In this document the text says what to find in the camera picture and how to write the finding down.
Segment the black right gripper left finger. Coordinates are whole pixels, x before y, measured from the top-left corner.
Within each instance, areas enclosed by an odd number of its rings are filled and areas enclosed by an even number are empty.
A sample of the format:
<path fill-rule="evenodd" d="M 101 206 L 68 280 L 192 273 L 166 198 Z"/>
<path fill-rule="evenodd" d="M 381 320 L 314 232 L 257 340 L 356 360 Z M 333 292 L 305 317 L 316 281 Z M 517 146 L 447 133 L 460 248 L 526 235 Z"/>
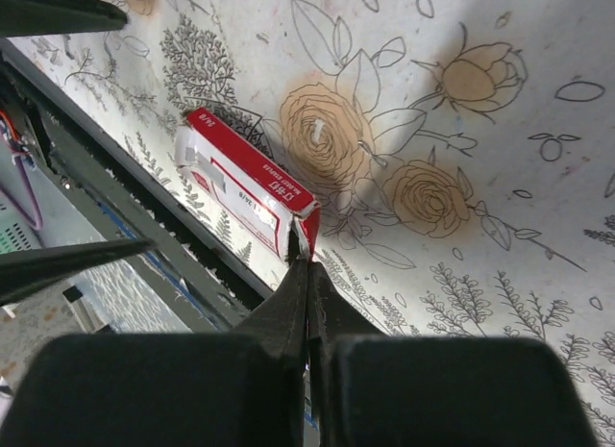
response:
<path fill-rule="evenodd" d="M 300 446 L 308 264 L 226 333 L 64 335 L 32 360 L 5 446 Z"/>

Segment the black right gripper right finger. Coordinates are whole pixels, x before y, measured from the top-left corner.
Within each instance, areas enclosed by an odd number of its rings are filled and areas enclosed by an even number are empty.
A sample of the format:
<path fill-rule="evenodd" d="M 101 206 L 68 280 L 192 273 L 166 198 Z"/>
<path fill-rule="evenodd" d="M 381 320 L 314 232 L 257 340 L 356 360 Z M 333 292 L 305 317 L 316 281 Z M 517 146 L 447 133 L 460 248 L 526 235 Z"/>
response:
<path fill-rule="evenodd" d="M 530 338 L 389 336 L 308 268 L 313 415 L 325 446 L 593 446 L 564 365 Z"/>

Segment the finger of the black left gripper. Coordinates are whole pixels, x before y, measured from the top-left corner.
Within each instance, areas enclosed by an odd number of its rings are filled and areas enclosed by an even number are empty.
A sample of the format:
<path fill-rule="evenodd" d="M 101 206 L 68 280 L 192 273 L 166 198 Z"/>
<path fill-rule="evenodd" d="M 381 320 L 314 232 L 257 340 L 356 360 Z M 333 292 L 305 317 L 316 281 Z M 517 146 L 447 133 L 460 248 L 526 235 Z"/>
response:
<path fill-rule="evenodd" d="M 122 30 L 128 16 L 102 0 L 1 0 L 1 37 Z"/>
<path fill-rule="evenodd" d="M 94 267 L 154 249 L 154 241 L 118 239 L 1 255 L 1 305 L 20 303 L 49 286 Z"/>

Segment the red white staple box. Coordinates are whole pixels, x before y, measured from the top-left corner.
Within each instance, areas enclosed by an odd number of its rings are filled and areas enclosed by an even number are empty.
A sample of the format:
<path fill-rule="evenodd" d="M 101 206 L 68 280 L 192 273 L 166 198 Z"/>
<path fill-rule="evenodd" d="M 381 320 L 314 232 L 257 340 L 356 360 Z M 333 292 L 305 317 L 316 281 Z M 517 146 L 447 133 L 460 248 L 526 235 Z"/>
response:
<path fill-rule="evenodd" d="M 175 164 L 281 261 L 311 260 L 320 223 L 316 197 L 204 108 L 177 130 Z"/>

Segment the floral patterned table mat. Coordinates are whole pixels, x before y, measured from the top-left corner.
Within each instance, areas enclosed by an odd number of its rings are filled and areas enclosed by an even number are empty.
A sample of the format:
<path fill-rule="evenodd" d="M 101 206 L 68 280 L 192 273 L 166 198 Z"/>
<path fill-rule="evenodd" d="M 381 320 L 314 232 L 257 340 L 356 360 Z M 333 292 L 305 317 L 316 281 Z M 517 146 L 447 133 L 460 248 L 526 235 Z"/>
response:
<path fill-rule="evenodd" d="M 173 159 L 204 107 L 320 200 L 316 257 L 392 335 L 550 344 L 614 442 L 614 0 L 105 0 L 12 45 L 268 286 Z"/>

